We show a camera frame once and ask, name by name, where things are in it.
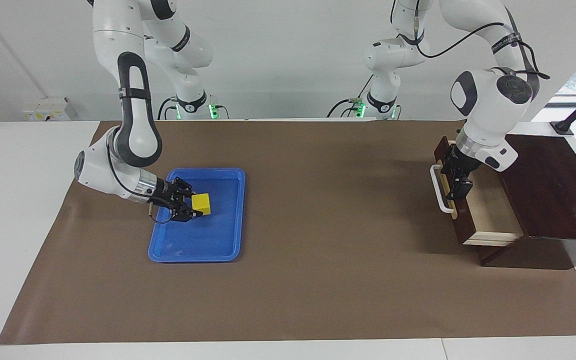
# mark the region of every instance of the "white handle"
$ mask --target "white handle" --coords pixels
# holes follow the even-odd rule
[[[430,178],[432,178],[432,186],[434,186],[434,194],[437,196],[437,204],[439,205],[439,209],[446,214],[454,214],[455,210],[451,209],[450,207],[446,207],[444,205],[444,198],[442,197],[442,192],[439,190],[439,179],[437,178],[436,171],[441,169],[442,166],[440,164],[434,164],[430,166]]]

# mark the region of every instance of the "blue tray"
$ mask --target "blue tray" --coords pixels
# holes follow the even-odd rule
[[[246,174],[238,168],[176,168],[171,182],[182,178],[197,194],[210,194],[210,215],[188,222],[156,223],[148,257],[158,263],[222,263],[240,254]],[[158,221],[169,211],[160,208]]]

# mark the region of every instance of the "yellow block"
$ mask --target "yellow block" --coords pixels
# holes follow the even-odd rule
[[[204,215],[210,215],[210,196],[206,193],[194,194],[192,198],[192,209],[202,212]]]

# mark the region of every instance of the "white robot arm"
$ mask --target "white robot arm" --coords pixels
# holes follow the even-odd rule
[[[169,20],[147,20],[153,37],[146,37],[146,61],[158,66],[171,80],[176,92],[177,109],[182,119],[209,119],[214,102],[202,85],[195,69],[205,68],[213,61],[208,41],[190,31],[176,16]],[[181,34],[181,41],[169,34]]]
[[[190,29],[176,18],[174,0],[88,2],[93,5],[94,50],[99,63],[119,84],[123,121],[79,153],[74,169],[76,180],[96,191],[165,207],[170,211],[170,221],[185,222],[203,215],[186,203],[195,194],[190,184],[181,178],[168,182],[142,169],[162,153],[144,62],[144,23],[157,41],[169,47],[164,50],[153,44],[148,48],[153,55],[151,60],[171,76],[180,100],[192,102],[205,93],[196,73],[188,75],[194,80],[179,82],[184,75],[172,71],[179,69],[174,64],[185,64],[190,70],[207,66],[212,60],[210,47],[204,39],[192,36]]]
[[[394,109],[400,79],[394,71],[414,66],[427,55],[425,14],[434,0],[398,0],[392,22],[398,35],[378,41],[366,51],[365,62],[375,76],[364,95],[366,116],[388,119]],[[465,198],[473,183],[471,171],[487,164],[506,170],[517,152],[505,141],[539,91],[539,72],[528,60],[512,15],[498,0],[439,0],[441,14],[451,27],[476,34],[491,46],[497,66],[464,71],[452,85],[450,98],[466,124],[446,155],[443,171],[453,178],[449,199]]]

